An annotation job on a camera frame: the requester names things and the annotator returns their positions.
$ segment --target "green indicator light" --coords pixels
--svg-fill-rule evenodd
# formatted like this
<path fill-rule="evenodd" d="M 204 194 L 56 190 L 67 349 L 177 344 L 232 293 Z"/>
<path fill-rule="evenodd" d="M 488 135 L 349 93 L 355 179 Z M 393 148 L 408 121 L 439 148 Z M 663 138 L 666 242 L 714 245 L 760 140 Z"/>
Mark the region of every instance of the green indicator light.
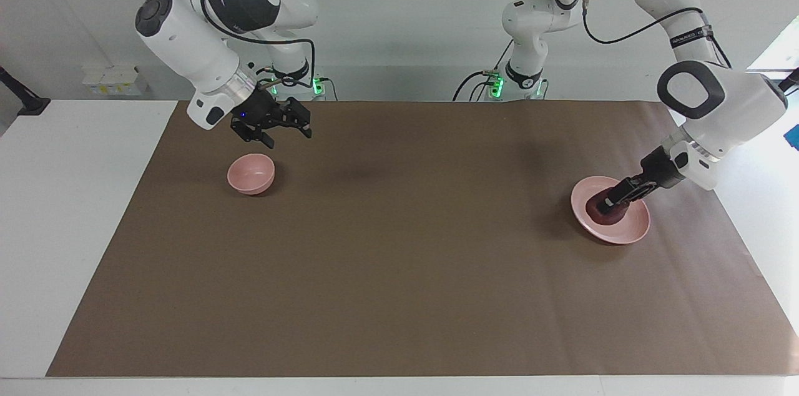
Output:
<path fill-rule="evenodd" d="M 275 80 L 274 79 L 269 79 L 269 83 L 270 84 L 274 84 Z M 277 86 L 269 87 L 269 92 L 271 92 L 271 94 L 277 94 Z"/>
<path fill-rule="evenodd" d="M 502 77 L 497 77 L 497 82 L 494 82 L 494 86 L 491 87 L 491 97 L 494 99 L 502 98 L 502 89 L 505 87 L 505 79 Z"/>
<path fill-rule="evenodd" d="M 539 83 L 539 89 L 536 90 L 536 99 L 547 99 L 547 92 L 549 91 L 549 81 L 543 79 Z"/>
<path fill-rule="evenodd" d="M 319 77 L 313 78 L 313 92 L 317 96 L 322 94 L 325 91 L 325 87 L 322 86 L 322 83 L 319 81 Z"/>

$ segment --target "pink bowl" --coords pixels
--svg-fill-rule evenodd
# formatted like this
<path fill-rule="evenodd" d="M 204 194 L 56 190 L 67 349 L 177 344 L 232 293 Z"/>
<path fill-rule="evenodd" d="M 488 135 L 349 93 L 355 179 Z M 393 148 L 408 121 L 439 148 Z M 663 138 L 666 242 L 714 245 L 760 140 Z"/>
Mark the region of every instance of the pink bowl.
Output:
<path fill-rule="evenodd" d="M 642 240 L 649 233 L 650 213 L 645 202 L 633 202 L 624 219 L 614 225 L 597 224 L 586 211 L 586 204 L 594 194 L 617 184 L 619 181 L 611 177 L 587 177 L 581 180 L 571 192 L 571 209 L 582 227 L 597 239 L 614 245 L 630 245 Z"/>
<path fill-rule="evenodd" d="M 275 163 L 263 154 L 249 154 L 228 169 L 228 183 L 241 194 L 254 196 L 266 191 L 275 180 Z"/>

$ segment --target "white table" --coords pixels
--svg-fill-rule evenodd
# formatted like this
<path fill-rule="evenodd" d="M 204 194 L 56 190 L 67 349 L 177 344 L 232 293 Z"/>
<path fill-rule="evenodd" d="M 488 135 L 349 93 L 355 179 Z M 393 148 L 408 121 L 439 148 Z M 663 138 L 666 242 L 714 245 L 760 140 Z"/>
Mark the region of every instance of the white table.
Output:
<path fill-rule="evenodd" d="M 0 138 L 0 394 L 799 394 L 797 378 L 43 379 L 174 109 L 54 101 Z M 717 193 L 799 327 L 799 108 L 725 161 Z M 198 131 L 198 142 L 202 132 Z"/>

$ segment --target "white wall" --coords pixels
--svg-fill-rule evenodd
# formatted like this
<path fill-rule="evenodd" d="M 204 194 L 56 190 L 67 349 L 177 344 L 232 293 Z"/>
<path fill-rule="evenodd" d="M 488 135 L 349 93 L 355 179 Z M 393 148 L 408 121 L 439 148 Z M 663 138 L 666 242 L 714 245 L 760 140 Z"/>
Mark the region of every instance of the white wall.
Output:
<path fill-rule="evenodd" d="M 18 109 L 22 108 L 14 95 L 11 94 L 5 87 L 0 86 L 0 135 L 11 126 L 14 120 L 14 115 Z"/>
<path fill-rule="evenodd" d="M 132 28 L 142 1 L 0 0 L 0 63 L 41 94 L 87 97 L 80 66 L 107 56 L 115 65 L 140 66 L 152 97 L 188 98 L 188 83 L 152 56 Z M 507 42 L 499 16 L 512 0 L 319 1 L 320 23 L 307 34 L 343 99 L 440 100 L 469 71 L 494 64 Z M 703 0 L 703 6 L 735 65 L 747 66 L 796 16 L 790 1 Z M 602 37 L 650 21 L 632 0 L 592 2 L 590 23 Z M 653 99 L 657 78 L 673 61 L 660 29 L 616 46 L 591 43 L 579 28 L 549 41 L 551 97 Z M 235 48 L 247 60 L 266 60 L 257 46 Z"/>

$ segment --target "blue object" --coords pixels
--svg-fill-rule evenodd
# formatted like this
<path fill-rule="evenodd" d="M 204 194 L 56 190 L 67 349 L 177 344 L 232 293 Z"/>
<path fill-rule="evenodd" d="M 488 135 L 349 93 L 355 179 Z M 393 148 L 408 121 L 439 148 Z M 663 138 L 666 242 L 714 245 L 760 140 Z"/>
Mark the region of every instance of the blue object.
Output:
<path fill-rule="evenodd" d="M 788 140 L 788 143 L 799 151 L 799 126 L 794 127 L 788 134 L 785 134 L 785 140 Z"/>

